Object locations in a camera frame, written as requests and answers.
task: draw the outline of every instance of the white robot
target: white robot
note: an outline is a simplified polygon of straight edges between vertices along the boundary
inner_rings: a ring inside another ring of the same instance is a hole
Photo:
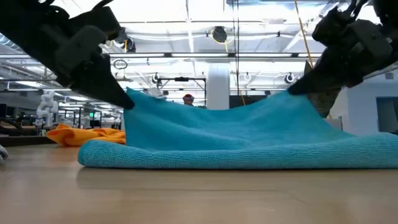
[[[41,96],[42,101],[36,111],[36,126],[42,126],[43,124],[45,127],[52,126],[52,115],[58,112],[58,103],[54,101],[54,96],[55,91],[44,91],[44,94]]]

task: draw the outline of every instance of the wooden table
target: wooden table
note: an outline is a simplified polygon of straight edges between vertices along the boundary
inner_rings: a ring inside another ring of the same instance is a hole
[[[78,148],[10,147],[0,223],[398,223],[398,170],[90,169]]]

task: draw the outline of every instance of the table surface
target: table surface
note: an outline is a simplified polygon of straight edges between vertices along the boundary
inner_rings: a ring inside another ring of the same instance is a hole
[[[122,170],[9,147],[0,223],[397,223],[398,170]]]

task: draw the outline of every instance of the white column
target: white column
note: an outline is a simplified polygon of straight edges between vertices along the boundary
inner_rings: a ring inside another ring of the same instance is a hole
[[[207,76],[207,108],[229,109],[229,64],[211,63]]]

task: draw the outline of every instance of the ceiling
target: ceiling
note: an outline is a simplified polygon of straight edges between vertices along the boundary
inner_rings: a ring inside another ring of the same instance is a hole
[[[345,9],[341,1],[298,0],[298,11],[303,22],[309,51],[317,54],[324,46],[315,42],[311,34],[320,16],[335,6]],[[97,0],[55,0],[55,5],[64,8],[72,17],[91,10]],[[299,17],[293,1],[242,0],[238,6],[234,0],[115,0],[109,4],[120,24],[126,28],[137,47],[137,53],[149,52],[239,52],[239,53],[307,53],[300,30]],[[379,23],[373,7],[366,6],[359,15]],[[219,44],[211,37],[215,26],[223,26],[228,35],[228,44]],[[114,42],[102,45],[105,53],[124,53]],[[0,45],[0,54],[23,54],[19,49]],[[118,70],[112,67],[116,78],[128,78],[131,82],[120,82],[123,88],[149,88],[154,86],[152,78],[192,77],[205,78],[209,60],[194,58],[129,58],[123,59],[128,66]],[[0,77],[23,79],[54,79],[51,71],[32,59],[3,60]],[[231,70],[231,88],[236,85],[236,64],[225,60]],[[258,59],[239,61],[240,88],[285,88],[284,77],[303,72],[302,60]],[[17,88],[36,88],[27,83],[13,83]],[[56,82],[40,82],[48,88],[61,88]],[[169,98],[180,102],[182,96],[191,93],[196,103],[204,103],[204,91],[196,82],[168,82],[165,89],[189,88],[189,91],[169,91]],[[78,96],[70,91],[57,92],[62,96]]]

